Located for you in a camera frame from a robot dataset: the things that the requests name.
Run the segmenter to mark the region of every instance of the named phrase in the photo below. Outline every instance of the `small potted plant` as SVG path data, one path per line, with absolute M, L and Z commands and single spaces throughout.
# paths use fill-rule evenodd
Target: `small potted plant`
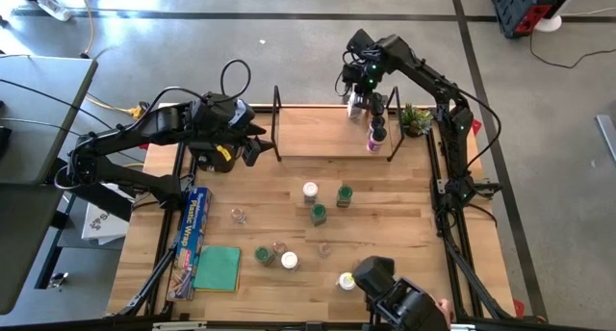
M 427 135 L 432 127 L 432 114 L 429 110 L 418 109 L 406 104 L 402 110 L 402 128 L 404 134 L 411 138 Z

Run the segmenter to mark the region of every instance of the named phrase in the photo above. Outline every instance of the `white bottle cap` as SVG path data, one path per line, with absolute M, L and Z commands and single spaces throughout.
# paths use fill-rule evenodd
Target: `white bottle cap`
M 346 291 L 353 290 L 355 288 L 355 279 L 353 279 L 353 275 L 350 272 L 345 272 L 338 278 L 338 285 Z
M 304 195 L 306 196 L 315 196 L 317 191 L 319 191 L 319 187 L 314 182 L 308 182 L 304 185 Z
M 297 256 L 294 252 L 286 252 L 282 254 L 282 258 L 280 259 L 282 266 L 284 268 L 295 268 L 297 266 Z

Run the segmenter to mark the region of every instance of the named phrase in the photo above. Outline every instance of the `person's hand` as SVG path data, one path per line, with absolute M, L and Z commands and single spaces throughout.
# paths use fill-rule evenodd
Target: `person's hand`
M 445 316 L 445 321 L 447 322 L 447 328 L 450 330 L 451 329 L 451 321 L 453 320 L 453 310 L 451 309 L 451 304 L 449 303 L 448 300 L 441 298 L 440 300 L 434 300 L 434 303 L 436 303 L 436 307 L 439 309 L 439 311 L 441 311 L 441 313 L 443 313 L 443 316 Z

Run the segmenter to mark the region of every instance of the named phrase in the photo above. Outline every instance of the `wooden shelf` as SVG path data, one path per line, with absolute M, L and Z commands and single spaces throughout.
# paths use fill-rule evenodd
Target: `wooden shelf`
M 385 115 L 387 138 L 378 152 L 366 147 L 370 115 L 347 118 L 346 108 L 283 108 L 278 125 L 281 157 L 387 158 L 392 155 L 392 130 Z

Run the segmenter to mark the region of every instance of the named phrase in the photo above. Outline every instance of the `concrete floor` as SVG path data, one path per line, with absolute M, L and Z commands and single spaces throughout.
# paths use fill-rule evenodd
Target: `concrete floor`
M 83 7 L 81 0 L 60 1 L 69 7 Z M 467 15 L 493 14 L 489 0 L 461 1 Z M 567 11 L 593 11 L 614 6 L 615 1 L 574 0 Z M 434 68 L 474 93 L 458 24 L 451 19 L 451 0 L 90 0 L 90 4 L 106 10 L 106 18 L 94 19 L 96 39 L 91 55 L 99 56 L 100 66 L 90 93 L 119 107 L 150 100 L 165 86 L 218 90 L 219 71 L 233 58 L 245 59 L 252 68 L 252 85 L 244 96 L 250 103 L 270 103 L 274 85 L 280 87 L 284 103 L 338 103 L 333 83 L 341 67 L 340 55 L 358 28 L 366 29 L 374 38 L 399 34 Z M 0 0 L 0 12 L 17 7 L 32 9 L 19 0 Z M 114 13 L 127 10 L 439 14 L 449 21 L 114 17 Z M 62 23 L 49 17 L 4 16 L 10 25 L 0 30 L 0 48 L 8 53 L 76 57 L 88 43 L 86 18 Z M 537 34 L 535 51 L 551 61 L 568 64 L 583 53 L 614 48 L 613 27 L 614 23 L 566 24 L 554 34 Z M 528 39 L 503 38 L 496 23 L 469 23 L 469 30 L 488 99 L 503 122 L 500 145 L 548 317 L 552 323 L 613 328 L 616 240 L 611 229 L 616 226 L 616 218 L 611 210 L 616 207 L 616 199 L 611 192 L 616 169 L 593 117 L 616 117 L 612 90 L 616 55 L 590 58 L 574 70 L 557 69 L 529 54 Z M 242 71 L 232 70 L 227 87 L 238 89 L 243 82 Z M 386 78 L 381 88 L 393 85 L 400 87 L 405 102 L 432 103 L 426 93 L 400 75 Z M 167 101 L 185 99 L 174 94 Z M 92 104 L 84 107 L 110 122 L 130 121 Z M 92 129 L 100 128 L 81 116 L 73 127 L 78 132 Z M 480 145 L 486 144 L 483 131 L 478 139 Z M 66 149 L 72 144 L 68 141 Z M 132 150 L 130 154 L 143 158 L 144 153 Z M 130 163 L 122 157 L 115 161 Z M 488 175 L 496 177 L 491 156 L 482 161 Z M 513 234 L 500 197 L 495 202 L 495 214 L 500 220 L 501 249 L 512 292 L 526 302 L 528 310 Z M 113 253 L 75 250 L 99 253 L 96 255 Z M 62 260 L 67 270 L 80 271 L 78 255 L 63 254 Z M 99 266 L 91 277 L 111 282 L 116 263 L 109 258 L 101 260 L 110 263 Z M 66 306 L 61 313 L 42 309 L 36 321 L 93 318 L 104 313 L 109 291 L 99 289 L 87 296 L 81 293 L 88 292 L 90 284 L 89 280 L 75 282 L 62 292 L 87 301 L 81 308 Z M 0 318 L 0 324 L 34 321 L 28 318 L 33 302 L 27 301 L 56 306 L 63 303 L 59 293 L 40 294 L 31 286 L 26 284 L 15 311 Z

